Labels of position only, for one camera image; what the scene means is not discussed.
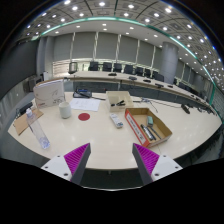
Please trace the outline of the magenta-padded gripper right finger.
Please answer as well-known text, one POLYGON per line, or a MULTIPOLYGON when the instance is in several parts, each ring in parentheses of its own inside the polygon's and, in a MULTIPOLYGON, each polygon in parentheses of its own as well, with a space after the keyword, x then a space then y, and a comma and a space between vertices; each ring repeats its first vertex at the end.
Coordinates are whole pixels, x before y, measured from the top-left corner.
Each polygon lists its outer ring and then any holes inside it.
POLYGON ((133 144, 132 154, 136 160, 144 185, 164 178, 182 169, 182 167, 168 155, 158 155, 157 153, 136 143, 133 144))

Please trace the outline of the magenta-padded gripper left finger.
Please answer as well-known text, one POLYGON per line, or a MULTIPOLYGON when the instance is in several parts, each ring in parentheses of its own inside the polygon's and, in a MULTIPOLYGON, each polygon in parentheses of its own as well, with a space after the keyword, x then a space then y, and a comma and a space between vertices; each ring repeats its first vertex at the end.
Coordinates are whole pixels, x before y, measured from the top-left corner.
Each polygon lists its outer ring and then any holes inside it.
POLYGON ((90 154, 91 147, 87 143, 65 155, 55 156, 43 165, 42 169, 79 185, 90 154))

